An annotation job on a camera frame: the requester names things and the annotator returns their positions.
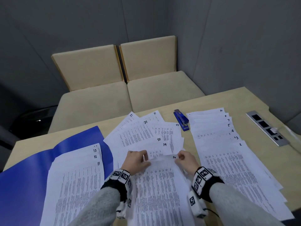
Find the gray sweater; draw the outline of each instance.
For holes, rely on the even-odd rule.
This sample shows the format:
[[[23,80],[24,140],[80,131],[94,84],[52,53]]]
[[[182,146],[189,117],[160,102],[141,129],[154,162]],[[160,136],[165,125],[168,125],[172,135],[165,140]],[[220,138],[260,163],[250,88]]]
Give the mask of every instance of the gray sweater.
[[[284,226],[231,186],[215,183],[209,196],[224,226]],[[116,218],[119,204],[119,191],[110,187],[103,188],[69,226],[110,226]]]

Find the black and white wrist band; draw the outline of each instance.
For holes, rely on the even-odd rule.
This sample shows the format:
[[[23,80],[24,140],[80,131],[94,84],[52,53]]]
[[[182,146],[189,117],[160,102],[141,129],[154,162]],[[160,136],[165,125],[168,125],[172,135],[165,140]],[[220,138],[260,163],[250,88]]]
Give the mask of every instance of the black and white wrist band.
[[[131,174],[126,170],[115,170],[107,177],[101,188],[105,187],[117,189],[120,193],[120,201],[125,203],[132,193]]]
[[[216,171],[205,167],[199,167],[194,174],[191,187],[199,199],[202,198],[205,201],[212,203],[209,196],[209,190],[211,186],[217,182],[224,183]]]

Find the wooden table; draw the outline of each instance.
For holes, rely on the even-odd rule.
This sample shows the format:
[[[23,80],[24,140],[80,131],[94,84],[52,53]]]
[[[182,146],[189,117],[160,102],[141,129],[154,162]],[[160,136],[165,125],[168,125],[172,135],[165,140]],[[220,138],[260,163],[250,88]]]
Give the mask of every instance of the wooden table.
[[[291,142],[291,145],[277,147],[276,144],[247,117],[246,112],[256,110],[261,117],[266,119],[274,127],[283,126],[283,123],[269,112],[269,107],[245,87],[154,108],[139,112],[137,115],[141,117],[155,110],[159,110],[165,121],[177,122],[173,114],[175,109],[179,109],[185,114],[220,107],[224,107],[225,111],[229,113],[232,117],[234,127],[241,138],[246,141],[249,148],[282,184],[284,189],[281,190],[281,193],[288,201],[286,203],[288,208],[291,211],[300,208],[301,154],[299,152],[301,152],[301,145],[286,129],[282,128],[280,129],[281,134]],[[113,118],[56,133],[20,140],[13,148],[5,169],[37,152],[51,149],[62,140],[96,125],[100,128],[103,136],[106,137],[124,118],[125,116]],[[184,148],[194,154],[197,160],[199,160],[191,132],[182,131],[182,137],[185,138]],[[208,226],[220,224],[220,222],[216,221],[215,217],[211,217],[210,215],[209,219],[206,219],[206,223]]]

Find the sofa cushion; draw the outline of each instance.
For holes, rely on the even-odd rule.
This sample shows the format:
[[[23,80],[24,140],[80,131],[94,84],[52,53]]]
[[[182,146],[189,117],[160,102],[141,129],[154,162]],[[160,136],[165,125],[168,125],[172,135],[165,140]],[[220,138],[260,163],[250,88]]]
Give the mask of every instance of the sofa cushion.
[[[70,91],[123,80],[114,45],[52,55]]]
[[[128,81],[176,71],[176,37],[121,44]]]
[[[48,133],[120,117],[131,111],[125,82],[72,91],[62,96]]]
[[[183,71],[130,81],[128,90],[134,112],[205,96]]]

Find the blue plastic folder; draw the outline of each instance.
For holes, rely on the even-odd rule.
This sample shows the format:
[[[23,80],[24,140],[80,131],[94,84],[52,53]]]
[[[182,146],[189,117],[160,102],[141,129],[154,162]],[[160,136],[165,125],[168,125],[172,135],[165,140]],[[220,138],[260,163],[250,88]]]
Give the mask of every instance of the blue plastic folder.
[[[63,153],[96,143],[100,144],[107,177],[113,171],[113,156],[103,142],[98,126],[71,136],[53,149],[36,153],[0,173],[1,225],[39,226],[51,163]]]

